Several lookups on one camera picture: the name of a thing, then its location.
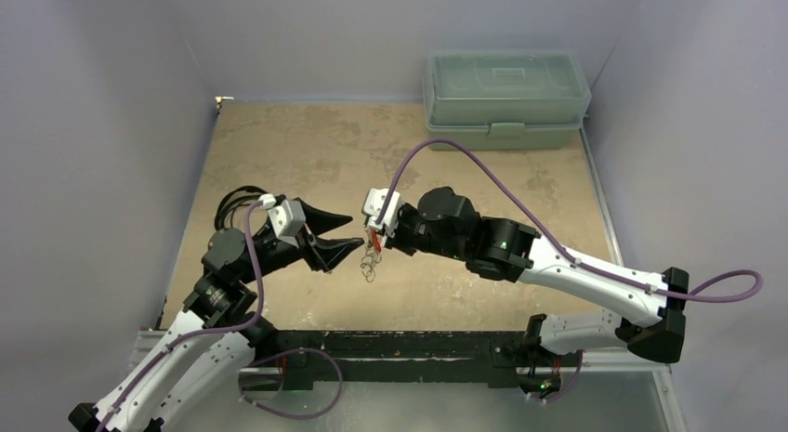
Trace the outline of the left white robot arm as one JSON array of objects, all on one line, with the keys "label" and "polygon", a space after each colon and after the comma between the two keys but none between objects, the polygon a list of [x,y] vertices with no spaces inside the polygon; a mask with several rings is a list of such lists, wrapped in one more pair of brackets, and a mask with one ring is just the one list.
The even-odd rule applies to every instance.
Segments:
[{"label": "left white robot arm", "polygon": [[195,283],[159,342],[108,395],[68,415],[78,431],[167,431],[221,380],[277,353],[277,329],[262,314],[263,277],[299,261],[334,270],[360,238],[325,240],[352,216],[254,186],[217,207],[215,233]]}]

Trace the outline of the metal keyring plate with rings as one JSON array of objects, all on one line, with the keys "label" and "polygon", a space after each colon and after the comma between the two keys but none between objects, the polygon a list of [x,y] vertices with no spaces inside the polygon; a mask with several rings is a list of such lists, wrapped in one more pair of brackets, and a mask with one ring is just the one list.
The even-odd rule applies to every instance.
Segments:
[{"label": "metal keyring plate with rings", "polygon": [[364,246],[364,255],[361,259],[360,268],[361,274],[367,282],[372,282],[375,279],[376,273],[375,268],[376,266],[382,261],[382,251],[380,253],[375,253],[372,249],[369,248],[367,230],[366,230],[366,244]]}]

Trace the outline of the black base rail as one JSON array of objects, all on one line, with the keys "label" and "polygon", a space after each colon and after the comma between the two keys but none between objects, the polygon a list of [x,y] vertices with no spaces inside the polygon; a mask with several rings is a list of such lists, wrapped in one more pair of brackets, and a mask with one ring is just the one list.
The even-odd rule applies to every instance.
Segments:
[{"label": "black base rail", "polygon": [[541,349],[522,331],[280,330],[257,349],[283,369],[287,389],[317,382],[484,384],[512,388],[534,382],[555,364],[575,366],[575,353]]}]

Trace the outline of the aluminium frame extrusion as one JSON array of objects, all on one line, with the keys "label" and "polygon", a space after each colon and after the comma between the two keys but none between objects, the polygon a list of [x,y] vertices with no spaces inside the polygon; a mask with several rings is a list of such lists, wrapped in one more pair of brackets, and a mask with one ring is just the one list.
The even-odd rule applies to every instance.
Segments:
[{"label": "aluminium frame extrusion", "polygon": [[[163,335],[164,333],[161,331],[146,330],[138,332],[137,339],[125,369],[126,374],[131,373],[143,361]],[[588,350],[584,353],[582,371],[603,373],[670,373],[672,369],[669,364],[642,359],[623,348],[602,348]]]}]

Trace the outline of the green plastic storage box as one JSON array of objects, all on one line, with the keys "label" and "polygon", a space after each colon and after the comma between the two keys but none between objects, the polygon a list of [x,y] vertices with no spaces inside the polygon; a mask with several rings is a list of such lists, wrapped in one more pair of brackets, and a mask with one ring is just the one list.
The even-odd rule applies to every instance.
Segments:
[{"label": "green plastic storage box", "polygon": [[583,125],[592,95],[567,49],[436,50],[423,79],[431,149],[558,149]]}]

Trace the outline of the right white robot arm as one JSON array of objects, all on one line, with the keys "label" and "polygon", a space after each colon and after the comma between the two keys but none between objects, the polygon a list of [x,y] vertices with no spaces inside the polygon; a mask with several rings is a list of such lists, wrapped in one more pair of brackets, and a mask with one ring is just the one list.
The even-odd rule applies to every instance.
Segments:
[{"label": "right white robot arm", "polygon": [[365,206],[368,226],[383,236],[386,248],[459,260],[483,279],[537,284],[600,307],[584,315],[533,316],[521,340],[532,363],[604,347],[626,347],[659,363],[680,359],[684,304],[666,291],[687,292],[689,275],[682,269],[641,271],[578,253],[528,225],[481,215],[450,187],[427,192],[417,205],[395,192],[391,198],[370,196]]}]

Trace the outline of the red-headed key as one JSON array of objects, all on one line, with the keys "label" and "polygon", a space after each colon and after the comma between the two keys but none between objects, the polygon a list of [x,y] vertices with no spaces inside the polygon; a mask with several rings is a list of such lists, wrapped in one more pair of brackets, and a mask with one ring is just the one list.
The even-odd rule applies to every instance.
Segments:
[{"label": "red-headed key", "polygon": [[382,251],[382,245],[377,232],[374,229],[368,229],[367,236],[369,248],[372,249],[376,254],[380,253]]}]

